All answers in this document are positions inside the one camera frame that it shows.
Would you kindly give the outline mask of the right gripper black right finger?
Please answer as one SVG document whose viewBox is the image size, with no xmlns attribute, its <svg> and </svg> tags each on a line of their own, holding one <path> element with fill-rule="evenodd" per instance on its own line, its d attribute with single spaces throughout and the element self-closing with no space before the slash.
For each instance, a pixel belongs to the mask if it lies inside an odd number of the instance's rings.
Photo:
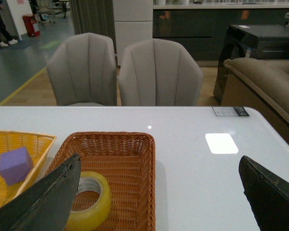
<svg viewBox="0 0 289 231">
<path fill-rule="evenodd" d="M 245 155 L 239 175 L 260 230 L 289 231 L 289 182 Z"/>
</svg>

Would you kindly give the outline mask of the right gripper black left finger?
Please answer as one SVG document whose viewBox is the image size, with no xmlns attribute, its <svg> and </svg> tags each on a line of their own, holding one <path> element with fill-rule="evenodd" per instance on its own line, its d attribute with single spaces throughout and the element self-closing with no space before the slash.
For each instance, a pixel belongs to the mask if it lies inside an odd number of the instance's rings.
<svg viewBox="0 0 289 231">
<path fill-rule="evenodd" d="M 0 208 L 0 231 L 63 231 L 80 172 L 80 156 L 74 154 Z"/>
</svg>

